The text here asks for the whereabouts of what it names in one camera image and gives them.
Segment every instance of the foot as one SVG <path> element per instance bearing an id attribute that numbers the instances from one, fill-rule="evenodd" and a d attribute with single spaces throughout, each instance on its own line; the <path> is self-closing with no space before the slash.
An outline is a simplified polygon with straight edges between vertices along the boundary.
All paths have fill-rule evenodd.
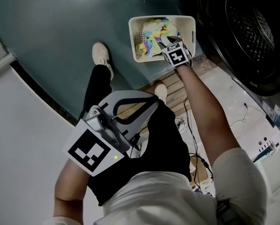
<path id="1" fill-rule="evenodd" d="M 157 87 L 154 90 L 154 94 L 158 96 L 159 99 L 162 100 L 166 105 L 166 98 L 167 98 L 168 91 L 165 84 L 160 83 L 159 85 L 157 85 Z"/>
<path id="2" fill-rule="evenodd" d="M 95 65 L 101 64 L 106 66 L 110 70 L 112 80 L 114 77 L 114 72 L 110 64 L 110 56 L 107 46 L 101 42 L 96 42 L 92 49 L 92 56 Z"/>

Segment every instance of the plastic basket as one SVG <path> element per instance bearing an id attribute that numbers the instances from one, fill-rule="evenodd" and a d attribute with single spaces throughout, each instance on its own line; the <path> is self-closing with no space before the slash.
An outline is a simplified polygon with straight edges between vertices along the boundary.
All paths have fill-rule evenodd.
<path id="1" fill-rule="evenodd" d="M 191 52 L 192 56 L 195 55 L 196 47 L 196 26 L 195 19 L 191 16 L 175 16 L 175 15 L 157 15 L 157 16 L 142 16 L 133 17 L 129 20 L 129 34 L 131 41 L 132 53 L 137 62 L 148 62 L 164 60 L 162 54 L 153 56 L 152 58 L 138 56 L 136 54 L 136 45 L 147 41 L 143 33 L 143 25 L 145 22 L 152 18 L 165 17 L 167 18 L 179 31 L 182 40 L 186 47 Z"/>

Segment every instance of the washing machine door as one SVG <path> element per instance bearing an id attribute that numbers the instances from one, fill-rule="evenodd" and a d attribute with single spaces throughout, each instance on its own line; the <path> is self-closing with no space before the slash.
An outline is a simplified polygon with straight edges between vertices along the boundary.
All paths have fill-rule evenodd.
<path id="1" fill-rule="evenodd" d="M 199 19 L 234 75 L 262 96 L 280 91 L 280 28 L 272 0 L 197 0 Z"/>

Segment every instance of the person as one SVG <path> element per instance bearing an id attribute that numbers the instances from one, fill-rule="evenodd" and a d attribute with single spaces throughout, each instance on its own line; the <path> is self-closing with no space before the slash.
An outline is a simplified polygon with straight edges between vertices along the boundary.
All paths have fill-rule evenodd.
<path id="1" fill-rule="evenodd" d="M 96 66 L 82 114 L 112 91 L 114 73 L 107 47 L 96 43 L 92 55 Z M 53 218 L 45 224 L 83 224 L 87 186 L 104 208 L 104 217 L 96 225 L 264 223 L 266 187 L 260 172 L 239 146 L 215 96 L 190 67 L 180 65 L 176 70 L 212 167 L 216 196 L 191 189 L 188 147 L 176 127 L 174 113 L 160 100 L 148 122 L 148 145 L 140 158 L 125 154 L 95 177 L 71 160 L 66 163 L 55 185 Z M 159 91 L 166 98 L 164 89 Z"/>

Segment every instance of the floor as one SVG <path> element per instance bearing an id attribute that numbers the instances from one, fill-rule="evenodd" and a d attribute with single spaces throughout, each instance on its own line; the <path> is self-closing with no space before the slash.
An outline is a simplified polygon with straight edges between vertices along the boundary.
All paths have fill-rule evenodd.
<path id="1" fill-rule="evenodd" d="M 164 14 L 182 15 L 179 1 L 0 0 L 0 39 L 27 73 L 77 118 L 94 66 L 95 41 L 109 46 L 115 90 L 139 89 L 171 70 L 163 61 L 136 63 L 130 46 L 131 17 Z"/>
<path id="2" fill-rule="evenodd" d="M 217 66 L 206 58 L 205 55 L 202 55 L 193 60 L 193 70 L 198 76 L 202 76 L 209 72 L 211 69 L 216 68 Z M 183 102 L 187 97 L 186 90 L 184 85 L 177 72 L 172 71 L 165 76 L 159 78 L 154 82 L 153 85 L 143 87 L 142 90 L 154 93 L 154 89 L 157 86 L 158 82 L 162 82 L 166 85 L 168 96 L 166 99 L 166 105 L 175 113 L 175 116 L 180 116 L 185 113 L 185 108 Z M 118 109 L 118 117 L 126 119 L 136 110 L 138 110 L 144 103 L 132 104 L 132 105 L 123 105 Z M 186 109 L 190 110 L 189 101 L 186 102 Z M 141 134 L 144 134 L 148 131 L 147 123 L 145 123 L 141 128 Z"/>

